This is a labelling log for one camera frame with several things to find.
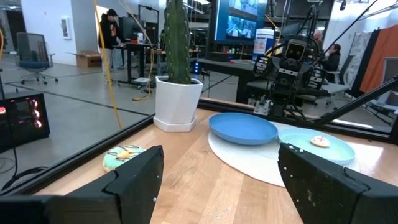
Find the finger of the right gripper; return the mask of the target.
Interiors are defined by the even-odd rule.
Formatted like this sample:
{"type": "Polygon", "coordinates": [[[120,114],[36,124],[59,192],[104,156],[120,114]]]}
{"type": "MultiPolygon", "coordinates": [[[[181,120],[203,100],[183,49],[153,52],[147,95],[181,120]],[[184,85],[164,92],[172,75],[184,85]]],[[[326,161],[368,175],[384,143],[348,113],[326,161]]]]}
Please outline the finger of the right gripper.
{"type": "Polygon", "coordinates": [[[254,64],[253,74],[264,75],[266,73],[266,67],[269,56],[258,55],[254,64]]]}
{"type": "Polygon", "coordinates": [[[309,88],[320,90],[323,85],[325,77],[326,77],[326,70],[321,68],[314,68],[307,86],[309,88]]]}

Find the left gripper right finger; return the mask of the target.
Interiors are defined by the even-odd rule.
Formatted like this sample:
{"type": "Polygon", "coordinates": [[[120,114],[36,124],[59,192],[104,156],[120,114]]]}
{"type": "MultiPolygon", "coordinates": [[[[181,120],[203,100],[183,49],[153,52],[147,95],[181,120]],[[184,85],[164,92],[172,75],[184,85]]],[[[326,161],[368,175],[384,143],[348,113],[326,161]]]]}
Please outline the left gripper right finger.
{"type": "Polygon", "coordinates": [[[282,143],[282,181],[304,223],[397,224],[397,187],[282,143]]]}

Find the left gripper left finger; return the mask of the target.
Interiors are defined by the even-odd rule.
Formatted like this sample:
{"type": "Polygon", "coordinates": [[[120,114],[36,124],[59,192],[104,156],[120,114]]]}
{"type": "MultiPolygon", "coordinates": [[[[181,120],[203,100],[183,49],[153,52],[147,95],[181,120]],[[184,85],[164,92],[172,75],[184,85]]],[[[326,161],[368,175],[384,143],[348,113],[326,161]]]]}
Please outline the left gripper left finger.
{"type": "Polygon", "coordinates": [[[163,170],[163,148],[153,146],[66,195],[1,197],[1,223],[150,223],[163,170]]]}

